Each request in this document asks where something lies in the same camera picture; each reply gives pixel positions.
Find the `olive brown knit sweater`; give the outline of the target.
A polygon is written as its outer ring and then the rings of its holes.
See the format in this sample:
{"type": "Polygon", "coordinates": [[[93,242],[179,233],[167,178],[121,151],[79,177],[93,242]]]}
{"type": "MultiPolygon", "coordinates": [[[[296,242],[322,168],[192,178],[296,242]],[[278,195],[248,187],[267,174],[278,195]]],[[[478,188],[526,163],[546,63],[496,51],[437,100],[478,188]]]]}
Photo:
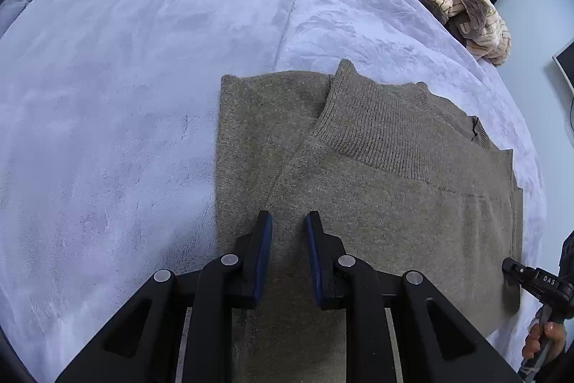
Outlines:
{"type": "Polygon", "coordinates": [[[501,270],[522,254],[513,156],[423,83],[380,85],[348,60],[335,74],[222,78],[217,244],[272,214],[262,303],[235,316],[237,382],[342,382],[344,316],[312,292],[304,219],[379,271],[421,271],[483,335],[518,312],[501,270]]]}

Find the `white framed monitor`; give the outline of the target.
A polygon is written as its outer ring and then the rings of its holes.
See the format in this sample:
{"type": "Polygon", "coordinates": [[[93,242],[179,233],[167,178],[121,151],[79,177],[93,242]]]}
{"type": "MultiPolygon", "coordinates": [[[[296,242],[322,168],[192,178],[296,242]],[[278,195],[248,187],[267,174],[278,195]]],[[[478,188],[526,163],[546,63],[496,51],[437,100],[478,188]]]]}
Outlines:
{"type": "Polygon", "coordinates": [[[574,92],[574,40],[571,40],[567,46],[557,52],[552,60],[559,68],[571,92],[574,92]]]}

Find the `lavender fleece blanket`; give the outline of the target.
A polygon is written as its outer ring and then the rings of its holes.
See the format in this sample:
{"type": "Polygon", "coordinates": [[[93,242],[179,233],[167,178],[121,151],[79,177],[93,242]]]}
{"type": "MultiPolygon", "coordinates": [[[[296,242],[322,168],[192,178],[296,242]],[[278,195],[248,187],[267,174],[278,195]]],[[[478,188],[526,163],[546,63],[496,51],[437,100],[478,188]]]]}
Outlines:
{"type": "Polygon", "coordinates": [[[514,154],[537,256],[535,148],[498,71],[417,0],[5,0],[1,8],[1,325],[52,382],[157,269],[215,250],[224,75],[422,81],[514,154]]]}

